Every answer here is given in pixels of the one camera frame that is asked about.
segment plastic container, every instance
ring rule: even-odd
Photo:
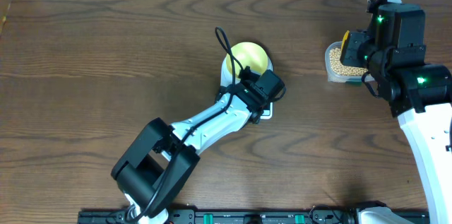
[[[330,61],[330,51],[334,48],[339,48],[342,45],[342,41],[334,42],[331,44],[325,52],[325,65],[326,65],[326,73],[328,74],[328,81],[337,82],[337,83],[361,83],[361,76],[342,76],[336,72],[334,72],[333,68],[331,68]],[[366,82],[373,81],[374,78],[371,76],[367,76]]]

